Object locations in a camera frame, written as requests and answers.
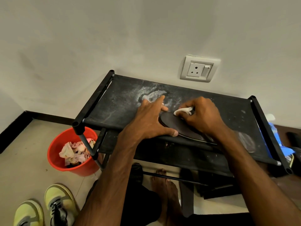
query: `red bucket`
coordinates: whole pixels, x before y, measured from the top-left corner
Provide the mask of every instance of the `red bucket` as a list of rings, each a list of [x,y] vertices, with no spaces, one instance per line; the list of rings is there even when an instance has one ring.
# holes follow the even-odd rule
[[[97,134],[95,131],[88,127],[85,127],[84,135],[86,138],[92,138],[95,141],[97,139]],[[67,168],[65,166],[65,159],[59,156],[60,151],[67,142],[74,143],[78,141],[81,140],[73,128],[69,128],[55,137],[55,139],[51,142],[47,152],[47,159],[50,165],[59,171],[70,171],[83,177],[92,175],[98,171],[99,166],[94,162],[91,156],[84,163],[76,167]]]

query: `yellow shoe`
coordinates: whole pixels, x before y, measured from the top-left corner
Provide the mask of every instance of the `yellow shoe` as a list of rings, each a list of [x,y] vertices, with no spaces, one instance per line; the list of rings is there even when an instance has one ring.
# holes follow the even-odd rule
[[[16,210],[13,226],[43,226],[42,207],[33,200],[24,201]]]
[[[75,199],[71,191],[61,185],[53,184],[45,192],[45,204],[50,212],[50,225],[71,226],[78,215]]]

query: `person's right hand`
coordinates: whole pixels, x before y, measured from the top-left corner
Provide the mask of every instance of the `person's right hand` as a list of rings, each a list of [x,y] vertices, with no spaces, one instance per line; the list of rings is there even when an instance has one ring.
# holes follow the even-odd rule
[[[215,137],[218,132],[228,129],[219,114],[219,110],[210,99],[195,98],[182,104],[179,109],[187,107],[195,107],[195,113],[188,115],[185,112],[178,112],[177,116],[183,118],[187,124],[200,132]]]

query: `person's left hand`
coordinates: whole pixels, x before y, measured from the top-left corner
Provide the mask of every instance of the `person's left hand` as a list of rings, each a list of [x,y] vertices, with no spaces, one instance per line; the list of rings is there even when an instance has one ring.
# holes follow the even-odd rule
[[[160,111],[168,111],[168,108],[162,105],[164,98],[165,96],[162,95],[152,103],[144,99],[135,118],[123,129],[119,137],[133,138],[138,142],[161,135],[176,137],[178,135],[177,130],[164,127],[158,121]]]

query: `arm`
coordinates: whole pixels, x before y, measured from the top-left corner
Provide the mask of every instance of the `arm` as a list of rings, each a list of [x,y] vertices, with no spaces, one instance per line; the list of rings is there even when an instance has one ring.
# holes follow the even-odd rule
[[[161,96],[153,103],[144,100],[134,120],[118,135],[107,167],[74,226],[120,225],[126,187],[137,145],[145,138],[178,135],[176,130],[163,127],[158,122],[160,110],[168,110],[162,105],[163,99],[164,96]]]
[[[192,116],[178,115],[201,132],[209,134],[223,146],[249,212],[256,225],[301,225],[301,211],[252,159],[234,131],[228,128],[214,103],[196,98],[180,108],[195,107]]]

